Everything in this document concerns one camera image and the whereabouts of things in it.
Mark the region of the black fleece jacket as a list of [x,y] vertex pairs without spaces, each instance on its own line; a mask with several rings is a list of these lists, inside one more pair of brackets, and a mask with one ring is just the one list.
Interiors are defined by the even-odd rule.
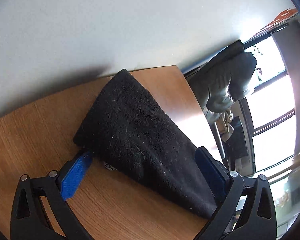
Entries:
[[194,214],[210,218],[216,200],[192,141],[127,70],[101,90],[74,143]]

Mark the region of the beige cloth pile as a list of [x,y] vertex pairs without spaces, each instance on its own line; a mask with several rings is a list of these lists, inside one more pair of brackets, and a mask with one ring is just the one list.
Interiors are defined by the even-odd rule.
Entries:
[[228,141],[234,132],[234,128],[231,125],[233,119],[234,115],[231,111],[231,107],[226,109],[218,119],[219,127],[221,128],[219,132],[221,134],[221,139],[223,142]]

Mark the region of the green potted plant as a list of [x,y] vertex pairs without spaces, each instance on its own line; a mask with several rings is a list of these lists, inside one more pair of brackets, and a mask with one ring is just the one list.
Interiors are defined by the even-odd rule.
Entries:
[[263,80],[262,80],[262,78],[263,78],[262,63],[264,60],[264,57],[263,57],[264,53],[256,44],[251,46],[249,49],[257,61],[256,68],[253,73],[253,84],[254,84],[254,86],[257,86],[263,82]]

